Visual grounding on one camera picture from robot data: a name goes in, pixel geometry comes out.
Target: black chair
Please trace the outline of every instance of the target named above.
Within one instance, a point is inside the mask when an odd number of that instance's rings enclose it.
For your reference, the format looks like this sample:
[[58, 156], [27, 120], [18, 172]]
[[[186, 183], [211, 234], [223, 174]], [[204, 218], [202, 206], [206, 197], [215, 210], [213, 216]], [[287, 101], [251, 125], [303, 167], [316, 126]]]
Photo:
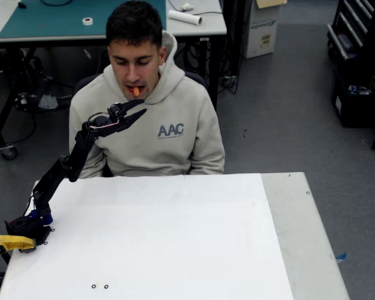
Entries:
[[[89, 76], [87, 78], [84, 78], [82, 80], [80, 80], [75, 88], [74, 88], [74, 92], [72, 94], [72, 96], [74, 96], [80, 89], [84, 88], [85, 86], [87, 86], [89, 83], [91, 83], [96, 77], [98, 77], [100, 74], [95, 74], [95, 75], [92, 75], [92, 76]], [[196, 74], [196, 73], [192, 73], [192, 72], [185, 72], [185, 75], [186, 77], [196, 81], [197, 83], [201, 84], [202, 86], [204, 86], [208, 92], [208, 84], [207, 82], [203, 79], [203, 77], [201, 77], [199, 74]]]

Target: tape roll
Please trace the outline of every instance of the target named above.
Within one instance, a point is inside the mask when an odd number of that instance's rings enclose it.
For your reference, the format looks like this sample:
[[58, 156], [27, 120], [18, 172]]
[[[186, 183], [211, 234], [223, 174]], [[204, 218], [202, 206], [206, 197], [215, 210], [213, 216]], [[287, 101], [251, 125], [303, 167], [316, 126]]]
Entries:
[[201, 22], [203, 20], [199, 16], [193, 16], [192, 14], [187, 14], [185, 12], [180, 12], [180, 11], [169, 11], [168, 18], [180, 20], [180, 21], [195, 24], [195, 25], [201, 25]]
[[92, 17], [85, 17], [82, 19], [82, 24], [84, 25], [93, 25], [93, 18]]

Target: floor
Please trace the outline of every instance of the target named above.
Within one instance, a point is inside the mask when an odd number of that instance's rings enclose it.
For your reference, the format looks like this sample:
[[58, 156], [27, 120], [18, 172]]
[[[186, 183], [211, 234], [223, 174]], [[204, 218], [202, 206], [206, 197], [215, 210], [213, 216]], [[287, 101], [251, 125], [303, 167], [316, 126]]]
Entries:
[[[337, 2], [290, 1], [281, 8], [275, 53], [242, 62], [236, 95], [219, 95], [218, 116], [227, 173], [305, 172], [352, 300], [375, 300], [375, 151], [372, 129], [343, 128], [329, 102], [333, 63], [326, 23]], [[95, 55], [96, 48], [86, 48]], [[75, 85], [94, 74], [97, 61], [82, 48], [40, 49], [48, 74]], [[7, 96], [0, 76], [0, 101]], [[50, 85], [46, 93], [69, 94]], [[7, 140], [32, 126], [13, 111]], [[37, 130], [17, 145], [19, 157], [0, 157], [0, 234], [19, 216], [33, 182], [68, 150], [68, 112], [37, 115]], [[0, 259], [0, 271], [5, 264]]]

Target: beige hoodie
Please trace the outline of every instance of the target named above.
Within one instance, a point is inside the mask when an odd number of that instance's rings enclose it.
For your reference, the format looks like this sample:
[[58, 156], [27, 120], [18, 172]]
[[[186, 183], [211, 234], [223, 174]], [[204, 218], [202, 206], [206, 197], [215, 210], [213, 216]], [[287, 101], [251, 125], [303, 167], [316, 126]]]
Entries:
[[[162, 44], [168, 55], [159, 68], [161, 78], [144, 104], [130, 110], [130, 114], [143, 108], [147, 112], [129, 129], [100, 137], [80, 178], [101, 176], [106, 163], [115, 176], [223, 173], [224, 147], [210, 97], [202, 85], [187, 78], [175, 65], [175, 37], [163, 31]], [[76, 133], [89, 116], [127, 101], [109, 65], [72, 99], [70, 151]]]

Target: green cutting mat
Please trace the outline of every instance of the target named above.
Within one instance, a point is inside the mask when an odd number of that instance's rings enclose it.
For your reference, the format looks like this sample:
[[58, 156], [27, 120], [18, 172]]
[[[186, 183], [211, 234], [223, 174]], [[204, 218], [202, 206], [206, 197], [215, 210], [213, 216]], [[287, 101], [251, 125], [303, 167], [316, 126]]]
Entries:
[[[60, 4], [67, 0], [46, 0]], [[166, 29], [166, 0], [147, 0], [161, 16]], [[74, 0], [52, 7], [40, 0], [22, 0], [27, 8], [17, 7], [0, 32], [0, 38], [36, 38], [50, 36], [91, 36], [106, 34], [107, 18], [125, 0]], [[85, 26], [82, 19], [93, 18], [93, 25]]]

